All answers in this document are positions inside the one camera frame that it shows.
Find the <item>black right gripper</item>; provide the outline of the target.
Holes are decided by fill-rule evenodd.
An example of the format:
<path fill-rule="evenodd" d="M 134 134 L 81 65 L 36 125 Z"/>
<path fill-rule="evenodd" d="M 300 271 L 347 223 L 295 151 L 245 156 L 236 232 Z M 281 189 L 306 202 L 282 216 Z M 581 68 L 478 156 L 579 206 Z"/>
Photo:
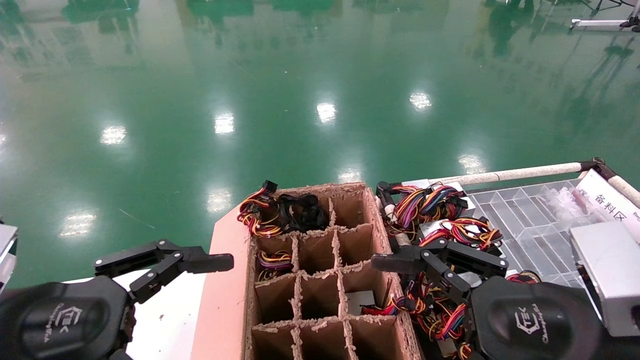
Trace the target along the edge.
<path fill-rule="evenodd" d="M 506 259 L 445 239 L 375 253 L 371 264 L 382 272 L 423 272 L 450 300 L 469 300 L 471 348 L 484 360 L 590 360 L 598 353 L 602 324 L 582 288 L 506 280 Z M 471 291 L 451 265 L 490 279 Z"/>

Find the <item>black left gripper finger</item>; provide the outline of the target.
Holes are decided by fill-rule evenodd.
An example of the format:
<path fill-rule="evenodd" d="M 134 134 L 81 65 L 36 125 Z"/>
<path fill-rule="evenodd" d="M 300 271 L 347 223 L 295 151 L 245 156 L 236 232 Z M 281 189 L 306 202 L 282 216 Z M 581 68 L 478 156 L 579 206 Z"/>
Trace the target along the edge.
<path fill-rule="evenodd" d="M 94 275 L 116 278 L 147 269 L 129 285 L 132 300 L 142 304 L 184 272 L 207 274 L 233 268 L 231 253 L 208 254 L 201 246 L 178 246 L 160 239 L 101 257 L 94 262 Z"/>

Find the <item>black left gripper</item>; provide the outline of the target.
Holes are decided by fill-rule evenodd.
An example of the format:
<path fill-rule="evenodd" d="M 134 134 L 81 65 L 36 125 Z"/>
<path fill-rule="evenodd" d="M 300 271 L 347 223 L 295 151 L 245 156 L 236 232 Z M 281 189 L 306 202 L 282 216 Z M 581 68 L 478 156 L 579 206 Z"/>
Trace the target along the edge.
<path fill-rule="evenodd" d="M 3 360 L 133 360 L 130 294 L 107 276 L 3 291 Z"/>

